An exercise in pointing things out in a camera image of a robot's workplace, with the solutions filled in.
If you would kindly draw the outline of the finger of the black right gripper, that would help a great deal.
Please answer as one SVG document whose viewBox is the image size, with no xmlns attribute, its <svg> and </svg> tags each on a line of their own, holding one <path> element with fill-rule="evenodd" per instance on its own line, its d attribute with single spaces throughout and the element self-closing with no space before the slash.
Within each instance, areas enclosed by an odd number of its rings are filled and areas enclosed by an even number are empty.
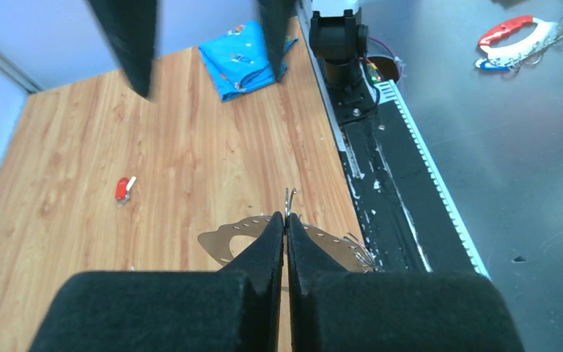
<svg viewBox="0 0 563 352">
<path fill-rule="evenodd" d="M 130 88 L 142 98 L 151 99 L 158 2 L 91 0 L 87 4 Z"/>
<path fill-rule="evenodd" d="M 296 0 L 258 0 L 259 22 L 265 41 L 265 50 L 276 81 L 282 78 L 282 60 L 289 19 L 293 16 Z"/>
</svg>

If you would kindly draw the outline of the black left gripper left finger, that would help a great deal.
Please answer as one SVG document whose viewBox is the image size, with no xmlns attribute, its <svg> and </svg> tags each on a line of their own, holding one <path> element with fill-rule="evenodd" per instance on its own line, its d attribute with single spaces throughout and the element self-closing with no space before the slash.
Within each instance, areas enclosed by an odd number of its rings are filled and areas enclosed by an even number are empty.
<svg viewBox="0 0 563 352">
<path fill-rule="evenodd" d="M 85 271 L 54 296 L 31 351 L 275 351 L 284 219 L 217 271 Z"/>
</svg>

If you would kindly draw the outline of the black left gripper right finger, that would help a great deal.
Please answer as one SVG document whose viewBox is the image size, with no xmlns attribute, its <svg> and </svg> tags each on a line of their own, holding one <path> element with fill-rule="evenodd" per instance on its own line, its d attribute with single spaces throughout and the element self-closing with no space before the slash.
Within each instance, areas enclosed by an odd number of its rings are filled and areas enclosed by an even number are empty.
<svg viewBox="0 0 563 352">
<path fill-rule="evenodd" d="M 470 272 L 343 268 L 287 218 L 294 351 L 522 351 L 506 302 Z"/>
</svg>

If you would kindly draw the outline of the metal key organizer plate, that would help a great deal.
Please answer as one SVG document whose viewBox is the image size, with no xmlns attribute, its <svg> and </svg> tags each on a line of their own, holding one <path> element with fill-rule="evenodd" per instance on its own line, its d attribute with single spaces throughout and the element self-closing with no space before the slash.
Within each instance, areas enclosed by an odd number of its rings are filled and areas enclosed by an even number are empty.
<svg viewBox="0 0 563 352">
<path fill-rule="evenodd" d="M 197 240 L 220 265 L 225 266 L 251 245 L 265 229 L 270 216 L 252 216 L 233 224 L 221 225 L 212 232 L 203 232 Z M 362 242 L 351 233 L 339 238 L 310 224 L 303 224 L 306 234 L 341 266 L 349 271 L 376 271 L 378 265 Z"/>
</svg>

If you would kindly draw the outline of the red-headed key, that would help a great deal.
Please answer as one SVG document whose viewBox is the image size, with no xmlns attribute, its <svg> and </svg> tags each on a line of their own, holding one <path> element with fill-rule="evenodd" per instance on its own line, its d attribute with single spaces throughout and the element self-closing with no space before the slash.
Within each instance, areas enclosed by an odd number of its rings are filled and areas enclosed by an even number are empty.
<svg viewBox="0 0 563 352">
<path fill-rule="evenodd" d="M 133 188 L 137 180 L 136 176 L 132 177 L 121 177 L 116 185 L 114 192 L 114 199 L 120 203 L 124 204 L 130 199 L 130 191 Z"/>
</svg>

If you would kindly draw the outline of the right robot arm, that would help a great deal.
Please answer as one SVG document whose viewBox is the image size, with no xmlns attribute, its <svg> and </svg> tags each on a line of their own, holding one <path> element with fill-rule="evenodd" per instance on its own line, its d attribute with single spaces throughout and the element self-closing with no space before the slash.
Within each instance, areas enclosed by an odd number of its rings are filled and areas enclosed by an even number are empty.
<svg viewBox="0 0 563 352">
<path fill-rule="evenodd" d="M 88 1 L 130 88 L 152 97 L 158 1 Z M 280 81 L 286 53 L 296 38 L 288 34 L 294 1 L 258 1 L 258 19 L 202 43 L 198 49 L 223 102 Z M 317 1 L 312 6 L 312 53 L 338 67 L 366 55 L 368 28 L 357 1 Z"/>
</svg>

